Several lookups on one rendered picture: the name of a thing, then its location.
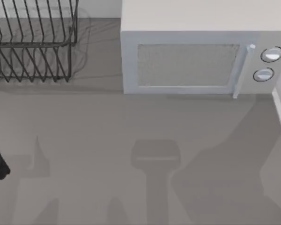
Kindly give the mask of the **pale microwave oven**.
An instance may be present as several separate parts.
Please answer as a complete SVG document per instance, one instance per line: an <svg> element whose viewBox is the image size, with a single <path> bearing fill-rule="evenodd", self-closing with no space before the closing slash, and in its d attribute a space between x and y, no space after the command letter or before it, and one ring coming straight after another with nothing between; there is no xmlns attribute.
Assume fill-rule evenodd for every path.
<svg viewBox="0 0 281 225"><path fill-rule="evenodd" d="M259 35L240 94L271 94L281 75L281 58L272 63L261 53L281 47L281 0L122 0L121 31L246 31ZM257 82L255 71L275 74Z"/></svg>

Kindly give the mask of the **small microwave knob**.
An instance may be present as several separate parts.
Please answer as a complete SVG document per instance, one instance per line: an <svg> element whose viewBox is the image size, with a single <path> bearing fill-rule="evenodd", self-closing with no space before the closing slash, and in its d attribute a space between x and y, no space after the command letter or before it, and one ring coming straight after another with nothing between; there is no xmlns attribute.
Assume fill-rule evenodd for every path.
<svg viewBox="0 0 281 225"><path fill-rule="evenodd" d="M252 75L253 79L257 82L266 82L273 78L275 72L271 68L264 68L257 70Z"/></svg>

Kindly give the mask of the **microwave oven door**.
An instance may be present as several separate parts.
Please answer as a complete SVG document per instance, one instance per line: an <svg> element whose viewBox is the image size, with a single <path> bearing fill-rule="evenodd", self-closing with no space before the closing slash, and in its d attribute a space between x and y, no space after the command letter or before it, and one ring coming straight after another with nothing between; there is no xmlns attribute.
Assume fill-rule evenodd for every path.
<svg viewBox="0 0 281 225"><path fill-rule="evenodd" d="M121 31L126 94L231 94L259 35L246 31Z"/></svg>

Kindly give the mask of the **large microwave knob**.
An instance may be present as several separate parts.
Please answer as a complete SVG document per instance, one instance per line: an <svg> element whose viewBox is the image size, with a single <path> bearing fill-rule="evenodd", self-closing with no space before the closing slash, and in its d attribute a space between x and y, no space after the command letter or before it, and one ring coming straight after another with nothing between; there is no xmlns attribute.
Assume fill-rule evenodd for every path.
<svg viewBox="0 0 281 225"><path fill-rule="evenodd" d="M281 47L275 46L265 49L261 55L261 60L266 63L272 63L281 58Z"/></svg>

